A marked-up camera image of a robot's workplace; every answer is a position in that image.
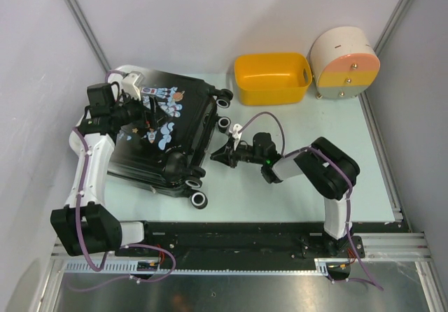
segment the wall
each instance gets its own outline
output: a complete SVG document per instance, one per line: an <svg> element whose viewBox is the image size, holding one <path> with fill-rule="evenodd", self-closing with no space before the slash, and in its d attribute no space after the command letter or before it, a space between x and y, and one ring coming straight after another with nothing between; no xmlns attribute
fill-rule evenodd
<svg viewBox="0 0 448 312"><path fill-rule="evenodd" d="M398 0L78 0L112 67L226 72L246 53L307 54L345 24L377 42Z"/></svg>
<svg viewBox="0 0 448 312"><path fill-rule="evenodd" d="M448 1L414 0L381 54L369 98L405 213L448 291Z"/></svg>
<svg viewBox="0 0 448 312"><path fill-rule="evenodd" d="M76 156L68 138L103 73L64 0L0 0L0 311L26 311Z"/></svg>

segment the black suitcase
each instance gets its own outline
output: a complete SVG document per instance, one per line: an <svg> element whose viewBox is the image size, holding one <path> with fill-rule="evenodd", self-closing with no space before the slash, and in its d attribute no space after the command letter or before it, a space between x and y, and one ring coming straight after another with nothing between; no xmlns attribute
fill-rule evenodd
<svg viewBox="0 0 448 312"><path fill-rule="evenodd" d="M201 164L216 124L221 132L230 125L218 116L217 106L228 108L232 92L161 71L151 71L139 88L143 104L151 109L155 100L169 119L157 130L144 122L123 127L108 173L171 197L190 197L194 207L204 208Z"/></svg>

